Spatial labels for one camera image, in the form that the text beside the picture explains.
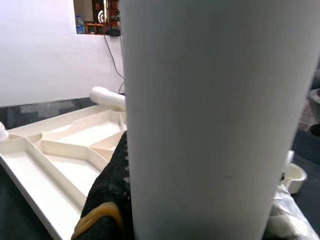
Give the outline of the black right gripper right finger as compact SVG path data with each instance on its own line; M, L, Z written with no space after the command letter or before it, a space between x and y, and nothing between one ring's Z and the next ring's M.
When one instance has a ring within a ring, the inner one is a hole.
M277 186L264 240L316 240L316 232L283 184Z

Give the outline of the white ribbed plastic tabletop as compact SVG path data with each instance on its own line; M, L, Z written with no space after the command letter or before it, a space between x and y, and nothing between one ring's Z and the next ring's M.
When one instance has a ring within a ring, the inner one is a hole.
M262 240L292 171L290 127L208 108L95 105L7 131L0 164L50 234L71 240L89 191L127 132L134 240Z

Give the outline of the black tablecloth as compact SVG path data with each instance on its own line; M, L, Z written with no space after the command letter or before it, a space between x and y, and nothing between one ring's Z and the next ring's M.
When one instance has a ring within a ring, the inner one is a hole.
M93 106L89 98L0 107L6 129L46 120ZM293 163L307 173L296 204L320 236L320 137L298 129L292 144ZM0 165L0 240L51 240L47 229Z

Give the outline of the clear plastic water bottle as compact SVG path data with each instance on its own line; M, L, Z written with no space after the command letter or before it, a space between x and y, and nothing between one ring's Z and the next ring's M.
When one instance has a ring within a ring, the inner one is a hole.
M77 34L85 34L85 23L83 21L83 18L80 15L77 15L75 17L75 26L76 26L76 33Z

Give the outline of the tan rubber band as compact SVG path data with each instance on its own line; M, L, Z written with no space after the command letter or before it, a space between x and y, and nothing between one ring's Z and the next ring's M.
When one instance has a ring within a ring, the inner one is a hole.
M74 228L74 232L71 236L71 240L75 240L77 237L91 228L100 218L111 217L115 221L117 227L120 230L124 229L124 221L121 216L120 209L114 202L105 202L98 207L92 209L86 216L80 218Z

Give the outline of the black white round disc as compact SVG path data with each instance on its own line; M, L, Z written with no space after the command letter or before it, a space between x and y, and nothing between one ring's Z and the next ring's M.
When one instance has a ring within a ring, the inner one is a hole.
M99 24L106 24L108 22L107 10L101 9L96 14L96 19Z

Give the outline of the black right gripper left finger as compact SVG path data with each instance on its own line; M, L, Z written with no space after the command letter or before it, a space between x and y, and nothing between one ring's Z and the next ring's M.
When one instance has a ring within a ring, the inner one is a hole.
M100 218L75 240L134 240L127 132L125 131L107 166L94 181L80 218L99 205L115 203L123 219L124 229L111 217Z

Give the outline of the floral cloth covered stand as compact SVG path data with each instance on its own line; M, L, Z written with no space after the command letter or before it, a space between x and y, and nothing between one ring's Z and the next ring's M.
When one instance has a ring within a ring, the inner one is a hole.
M299 123L298 123L298 129L302 130L304 132L308 132L310 127L318 124L319 122L315 119L312 110L310 108L310 105L307 103L304 106L303 112L301 114Z

